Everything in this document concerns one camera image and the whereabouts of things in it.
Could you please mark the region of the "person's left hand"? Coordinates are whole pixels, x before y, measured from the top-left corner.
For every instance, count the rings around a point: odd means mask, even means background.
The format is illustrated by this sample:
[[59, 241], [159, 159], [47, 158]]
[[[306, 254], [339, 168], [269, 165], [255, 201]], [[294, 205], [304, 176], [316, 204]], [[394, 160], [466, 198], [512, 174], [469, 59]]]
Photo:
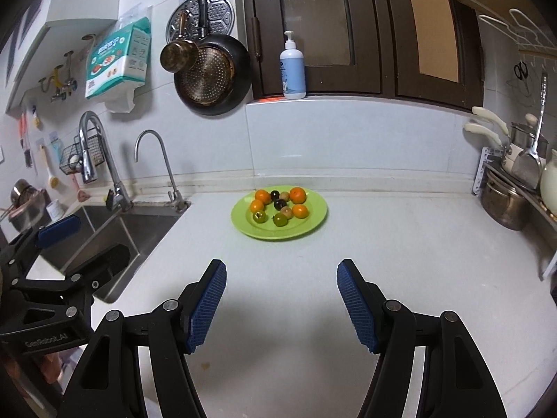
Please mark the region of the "person's left hand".
[[[18, 380], [21, 378], [22, 370], [12, 356], [1, 355], [1, 363], [12, 379]], [[58, 381], [61, 375], [61, 360], [57, 353], [42, 357], [39, 362], [39, 367], [48, 384], [53, 384]]]

